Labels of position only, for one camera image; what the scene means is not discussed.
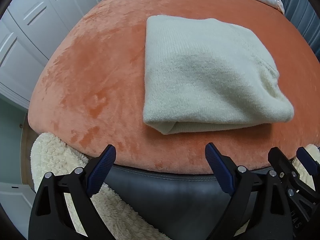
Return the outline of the blue grey curtain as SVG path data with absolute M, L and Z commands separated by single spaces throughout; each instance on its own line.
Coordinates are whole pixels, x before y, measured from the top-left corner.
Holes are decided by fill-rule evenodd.
M 319 58 L 319 16 L 309 0 L 281 0 L 285 17 L 298 29 Z

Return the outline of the white wardrobe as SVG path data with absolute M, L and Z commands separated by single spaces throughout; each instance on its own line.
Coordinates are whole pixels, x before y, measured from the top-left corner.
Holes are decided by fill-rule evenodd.
M 101 0 L 1 0 L 1 95 L 28 109 L 40 74 Z

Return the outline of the cream knit sweater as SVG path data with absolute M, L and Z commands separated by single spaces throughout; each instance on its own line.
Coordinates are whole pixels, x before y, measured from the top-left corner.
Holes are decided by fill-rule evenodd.
M 250 29 L 214 18 L 146 22 L 143 121 L 162 134 L 288 122 L 294 108 Z

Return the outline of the orange plush bedspread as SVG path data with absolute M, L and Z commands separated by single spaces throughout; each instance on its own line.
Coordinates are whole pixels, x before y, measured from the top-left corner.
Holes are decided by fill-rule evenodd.
M 152 15 L 216 18 L 251 29 L 271 53 L 292 121 L 220 132 L 162 135 L 143 123 L 146 19 Z M 285 16 L 255 0 L 103 0 L 50 58 L 35 86 L 28 121 L 95 157 L 108 145 L 118 165 L 156 172 L 209 174 L 205 145 L 236 164 L 268 165 L 278 147 L 288 158 L 319 145 L 319 61 Z

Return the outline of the cream fleece blanket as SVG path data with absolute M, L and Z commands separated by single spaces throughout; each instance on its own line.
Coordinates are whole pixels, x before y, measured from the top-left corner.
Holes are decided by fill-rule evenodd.
M 73 171 L 76 166 L 83 167 L 88 162 L 86 156 L 51 133 L 43 133 L 36 139 L 30 157 L 35 189 L 39 188 L 42 177 L 51 168 L 61 175 Z M 92 202 L 116 239 L 168 239 L 143 220 L 106 184 L 93 196 Z

